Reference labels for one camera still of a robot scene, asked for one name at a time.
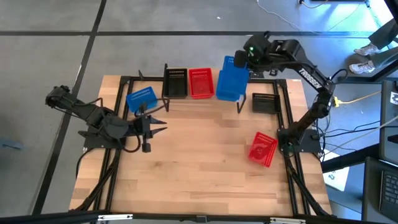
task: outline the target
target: wooden table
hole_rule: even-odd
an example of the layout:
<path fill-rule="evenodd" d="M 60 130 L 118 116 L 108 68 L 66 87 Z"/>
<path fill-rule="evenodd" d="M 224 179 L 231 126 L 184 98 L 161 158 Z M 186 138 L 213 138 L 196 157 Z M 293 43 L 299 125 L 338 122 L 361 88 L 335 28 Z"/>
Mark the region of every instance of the wooden table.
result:
<path fill-rule="evenodd" d="M 216 86 L 218 70 L 213 70 Z M 114 108 L 120 76 L 103 78 L 99 97 Z M 300 80 L 287 80 L 294 120 L 307 111 Z M 162 82 L 134 82 L 133 91 L 152 86 L 160 96 Z M 212 215 L 291 216 L 289 189 L 283 157 L 275 152 L 271 167 L 257 165 L 247 158 L 256 132 L 276 138 L 276 115 L 251 111 L 251 93 L 273 93 L 272 85 L 249 83 L 248 99 L 241 114 L 236 104 L 206 100 L 171 100 L 170 111 L 153 114 L 167 122 L 167 129 L 150 140 L 152 152 L 122 152 L 112 201 L 112 212 L 179 213 Z M 122 99 L 125 99 L 127 87 Z M 281 95 L 285 126 L 287 116 Z M 122 100 L 121 115 L 124 108 Z M 128 149 L 136 147 L 135 137 L 127 139 Z M 76 208 L 97 184 L 104 149 L 95 149 L 81 161 L 70 208 Z M 305 183 L 317 202 L 331 212 L 319 161 L 301 153 Z M 104 208 L 108 186 L 100 208 Z M 296 186 L 298 210 L 303 213 Z"/>

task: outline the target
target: red basket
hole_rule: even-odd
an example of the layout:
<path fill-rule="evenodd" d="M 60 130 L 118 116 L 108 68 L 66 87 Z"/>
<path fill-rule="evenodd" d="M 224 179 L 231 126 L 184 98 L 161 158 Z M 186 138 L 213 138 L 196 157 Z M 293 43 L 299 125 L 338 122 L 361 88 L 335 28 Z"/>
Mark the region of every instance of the red basket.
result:
<path fill-rule="evenodd" d="M 213 77 L 210 68 L 189 70 L 189 87 L 193 99 L 205 99 L 214 95 Z"/>
<path fill-rule="evenodd" d="M 274 157 L 278 140 L 257 132 L 249 152 L 249 159 L 263 166 L 269 167 Z"/>

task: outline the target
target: concrete floor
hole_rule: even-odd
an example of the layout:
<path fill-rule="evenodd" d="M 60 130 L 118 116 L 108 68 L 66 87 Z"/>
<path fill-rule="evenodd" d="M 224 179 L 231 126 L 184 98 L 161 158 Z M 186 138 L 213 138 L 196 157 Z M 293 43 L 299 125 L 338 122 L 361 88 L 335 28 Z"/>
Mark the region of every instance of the concrete floor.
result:
<path fill-rule="evenodd" d="M 296 5 L 292 0 L 262 0 L 261 5 L 294 21 L 305 30 L 327 31 L 351 14 L 357 4 L 328 3 L 316 9 Z M 0 30 L 82 30 L 90 31 L 100 5 L 99 0 L 0 1 Z M 364 4 L 331 31 L 374 31 L 377 24 Z M 271 30 L 297 31 L 278 17 L 259 9 L 255 0 L 113 0 L 108 1 L 99 30 Z M 185 37 L 97 37 L 84 74 L 78 97 L 96 98 L 103 75 L 162 75 L 163 64 L 171 67 L 220 68 L 225 55 L 241 49 L 245 36 Z M 365 58 L 352 55 L 367 39 L 295 38 L 325 75 L 332 75 L 349 63 Z M 61 113 L 44 105 L 46 94 L 55 85 L 72 86 L 78 73 L 88 37 L 0 37 L 1 130 L 2 138 L 25 145 L 18 151 L 0 150 L 0 217 L 30 213 L 37 184 L 42 176 Z M 279 78 L 300 78 L 286 70 Z M 381 89 L 380 85 L 339 85 L 335 95 L 349 101 Z M 310 105 L 315 91 L 305 84 Z M 331 111 L 331 126 L 352 129 L 379 120 L 380 96 Z M 55 175 L 44 206 L 45 213 L 67 211 L 75 181 L 75 166 L 83 139 L 77 131 L 84 122 L 72 119 L 62 147 Z M 353 138 L 344 135 L 328 139 L 339 144 Z M 361 149 L 378 142 L 377 133 L 345 147 Z M 337 150 L 338 154 L 347 151 Z M 358 192 L 355 181 L 348 190 Z"/>

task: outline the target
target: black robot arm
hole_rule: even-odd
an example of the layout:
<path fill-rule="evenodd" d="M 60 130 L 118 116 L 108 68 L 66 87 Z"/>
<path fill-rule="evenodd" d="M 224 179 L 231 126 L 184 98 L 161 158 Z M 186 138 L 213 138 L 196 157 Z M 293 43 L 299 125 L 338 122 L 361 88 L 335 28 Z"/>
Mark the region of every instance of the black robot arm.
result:
<path fill-rule="evenodd" d="M 101 106 L 96 106 L 94 104 L 96 101 L 100 101 Z M 137 111 L 140 112 L 141 115 L 135 117 L 131 121 L 126 121 L 119 118 L 111 109 L 104 107 L 102 105 L 102 98 L 84 103 L 70 94 L 70 90 L 67 86 L 54 87 L 47 95 L 45 103 L 51 108 L 63 112 L 70 111 L 77 118 L 86 121 L 89 127 L 88 130 L 79 131 L 78 133 L 86 139 L 85 147 L 87 148 L 117 148 L 124 149 L 127 152 L 135 152 L 140 146 L 138 146 L 136 150 L 128 151 L 124 148 L 125 137 L 137 136 L 139 138 L 139 136 L 142 136 L 142 151 L 150 152 L 151 148 L 147 140 L 153 138 L 154 134 L 159 131 L 166 129 L 159 128 L 150 130 L 151 124 L 166 123 L 153 118 L 150 114 L 154 111 L 146 112 L 146 104 L 141 105 L 139 111 Z M 161 107 L 166 107 L 168 103 L 169 100 L 165 99 L 165 105 Z"/>
<path fill-rule="evenodd" d="M 328 116 L 335 84 L 330 78 L 324 76 L 307 56 L 297 40 L 274 40 L 269 41 L 269 35 L 253 35 L 244 45 L 244 50 L 235 53 L 234 64 L 254 72 L 277 71 L 282 72 L 285 68 L 295 70 L 302 76 L 317 92 L 317 98 L 305 115 L 293 122 L 287 129 L 278 133 L 281 145 L 288 151 L 292 149 L 297 152 L 311 148 L 313 152 L 320 150 L 319 142 L 314 142 L 313 130 L 307 129 L 317 119 Z"/>

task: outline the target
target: person's foot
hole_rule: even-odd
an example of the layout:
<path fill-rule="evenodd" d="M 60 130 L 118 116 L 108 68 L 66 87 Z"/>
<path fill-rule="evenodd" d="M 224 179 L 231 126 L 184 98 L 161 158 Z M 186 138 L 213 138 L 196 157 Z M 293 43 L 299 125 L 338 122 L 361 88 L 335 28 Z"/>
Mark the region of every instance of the person's foot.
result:
<path fill-rule="evenodd" d="M 375 69 L 375 66 L 373 65 L 373 62 L 370 60 L 364 63 L 352 64 L 349 66 L 349 69 L 355 74 L 361 74 L 364 72 L 371 73 Z"/>
<path fill-rule="evenodd" d="M 369 54 L 375 54 L 379 52 L 379 49 L 373 45 L 372 43 L 361 47 L 360 49 L 355 49 L 354 50 L 355 53 L 359 54 L 359 55 L 363 55 L 363 56 L 367 56 Z"/>

